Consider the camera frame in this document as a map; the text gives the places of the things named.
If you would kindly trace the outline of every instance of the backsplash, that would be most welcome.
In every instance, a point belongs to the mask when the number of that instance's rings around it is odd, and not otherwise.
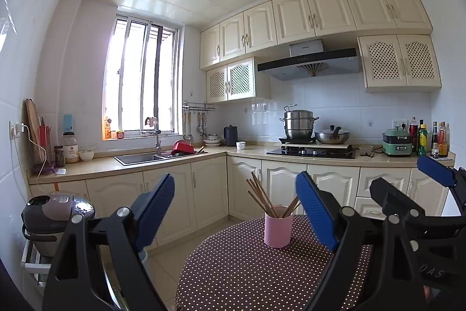
[[[283,107],[308,109],[319,117],[314,130],[341,126],[350,131],[351,143],[380,143],[382,134],[391,128],[393,119],[419,122],[431,126],[429,93],[367,94],[362,73],[279,81],[271,78],[272,100],[264,103],[246,101],[216,105],[219,125],[238,126],[239,138],[251,141],[278,141],[284,137]],[[209,133],[223,134],[223,131]]]

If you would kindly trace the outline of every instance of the small bowl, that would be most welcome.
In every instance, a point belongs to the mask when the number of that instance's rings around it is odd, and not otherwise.
[[[78,155],[82,161],[90,161],[94,158],[94,151],[92,149],[80,150]]]

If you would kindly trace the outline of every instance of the table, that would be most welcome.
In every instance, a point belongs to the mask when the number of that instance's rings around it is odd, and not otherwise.
[[[231,226],[204,240],[188,257],[176,311],[300,310],[315,292],[330,252],[306,215],[295,215],[285,248],[264,243],[264,218]],[[363,246],[342,310],[354,307],[370,260]]]

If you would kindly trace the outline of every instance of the blue gripper pad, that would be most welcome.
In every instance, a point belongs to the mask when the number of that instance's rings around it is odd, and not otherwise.
[[[335,236],[335,220],[340,205],[332,194],[320,191],[305,171],[296,177],[296,194],[306,211],[317,239],[330,252],[334,252],[338,246]]]
[[[135,248],[140,252],[152,244],[175,195],[175,180],[165,174],[150,192],[137,197],[131,206],[137,225]]]

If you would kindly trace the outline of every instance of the rice cooker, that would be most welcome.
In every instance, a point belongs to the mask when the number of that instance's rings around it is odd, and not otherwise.
[[[34,242],[40,254],[53,257],[68,221],[75,214],[93,219],[96,212],[87,199],[73,194],[47,194],[34,197],[29,200],[21,213],[23,235]]]

